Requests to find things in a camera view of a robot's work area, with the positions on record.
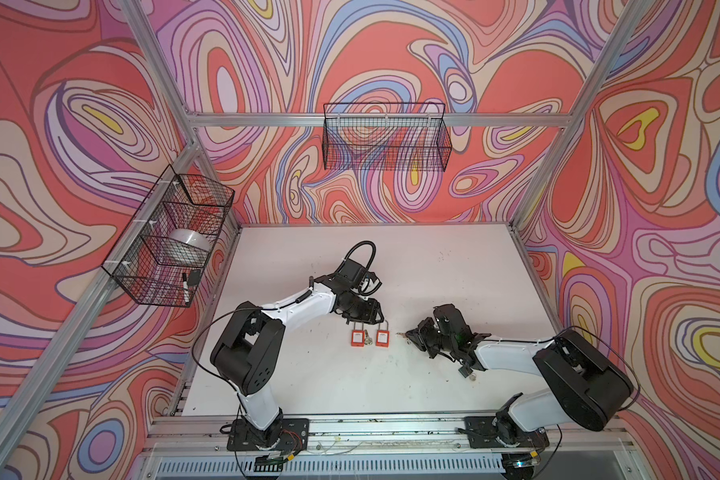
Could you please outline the red padlock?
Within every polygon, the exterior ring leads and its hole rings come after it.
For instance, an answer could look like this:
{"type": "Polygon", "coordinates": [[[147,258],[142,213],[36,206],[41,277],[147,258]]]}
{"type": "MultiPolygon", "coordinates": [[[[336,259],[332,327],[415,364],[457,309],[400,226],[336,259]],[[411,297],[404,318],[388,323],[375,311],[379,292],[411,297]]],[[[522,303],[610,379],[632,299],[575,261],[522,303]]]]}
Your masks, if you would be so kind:
{"type": "Polygon", "coordinates": [[[375,345],[388,348],[390,345],[390,331],[387,324],[381,325],[376,332],[375,345]]]}
{"type": "Polygon", "coordinates": [[[352,347],[362,348],[366,342],[366,332],[362,327],[353,326],[350,344],[352,347]]]}

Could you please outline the small black padlock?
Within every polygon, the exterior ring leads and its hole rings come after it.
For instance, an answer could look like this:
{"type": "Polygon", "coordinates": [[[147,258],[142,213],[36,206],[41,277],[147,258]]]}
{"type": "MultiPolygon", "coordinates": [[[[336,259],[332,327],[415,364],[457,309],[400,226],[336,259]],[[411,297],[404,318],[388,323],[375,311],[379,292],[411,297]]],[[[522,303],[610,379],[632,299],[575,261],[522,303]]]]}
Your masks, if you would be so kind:
{"type": "Polygon", "coordinates": [[[476,377],[474,374],[474,369],[470,365],[463,364],[459,368],[459,373],[467,380],[470,380],[470,381],[476,380],[476,377]]]}

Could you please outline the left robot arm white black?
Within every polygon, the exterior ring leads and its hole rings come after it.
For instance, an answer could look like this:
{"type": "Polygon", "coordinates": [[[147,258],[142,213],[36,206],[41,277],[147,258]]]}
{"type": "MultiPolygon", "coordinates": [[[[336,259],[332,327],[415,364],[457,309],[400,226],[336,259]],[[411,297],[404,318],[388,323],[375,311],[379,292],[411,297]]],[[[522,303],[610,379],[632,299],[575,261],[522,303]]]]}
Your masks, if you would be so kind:
{"type": "Polygon", "coordinates": [[[351,326],[386,322],[372,297],[382,285],[371,270],[375,256],[376,244],[360,241],[333,272],[312,277],[305,290],[265,305],[243,302],[232,312],[210,362],[237,394],[245,426],[260,434],[281,430],[282,409],[268,383],[286,334],[329,314],[351,326]]]}

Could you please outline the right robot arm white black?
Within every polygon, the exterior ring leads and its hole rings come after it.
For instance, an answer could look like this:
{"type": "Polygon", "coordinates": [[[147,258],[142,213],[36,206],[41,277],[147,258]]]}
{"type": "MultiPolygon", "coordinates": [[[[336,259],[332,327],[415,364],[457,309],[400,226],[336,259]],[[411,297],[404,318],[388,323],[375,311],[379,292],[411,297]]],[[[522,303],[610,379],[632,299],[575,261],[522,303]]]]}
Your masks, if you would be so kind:
{"type": "Polygon", "coordinates": [[[464,378],[502,370],[544,380],[544,388],[511,396],[491,417],[493,441],[508,448],[564,423],[601,431],[637,392],[623,370],[571,329],[543,340],[503,339],[472,331],[455,305],[444,304],[404,336],[429,358],[458,364],[464,378]]]}

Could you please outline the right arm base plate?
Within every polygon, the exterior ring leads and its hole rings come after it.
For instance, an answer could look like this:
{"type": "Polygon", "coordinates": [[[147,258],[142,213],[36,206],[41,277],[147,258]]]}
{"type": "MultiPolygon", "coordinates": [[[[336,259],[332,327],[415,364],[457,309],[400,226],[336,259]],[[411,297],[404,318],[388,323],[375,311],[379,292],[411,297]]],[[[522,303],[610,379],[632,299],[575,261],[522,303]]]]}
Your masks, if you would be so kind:
{"type": "Polygon", "coordinates": [[[523,431],[509,417],[467,416],[464,418],[464,426],[458,428],[457,432],[467,437],[473,449],[544,450],[549,446],[545,430],[523,431]]]}

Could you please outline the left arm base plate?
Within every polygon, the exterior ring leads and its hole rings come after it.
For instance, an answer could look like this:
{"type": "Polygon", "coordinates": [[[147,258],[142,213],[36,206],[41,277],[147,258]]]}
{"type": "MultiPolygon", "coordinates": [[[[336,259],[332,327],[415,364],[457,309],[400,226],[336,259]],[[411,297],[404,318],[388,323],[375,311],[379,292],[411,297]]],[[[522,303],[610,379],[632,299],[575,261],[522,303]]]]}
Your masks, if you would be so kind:
{"type": "Polygon", "coordinates": [[[228,436],[228,451],[299,452],[308,446],[310,421],[301,417],[278,418],[267,429],[259,430],[246,419],[236,419],[224,425],[220,432],[228,436]]]}

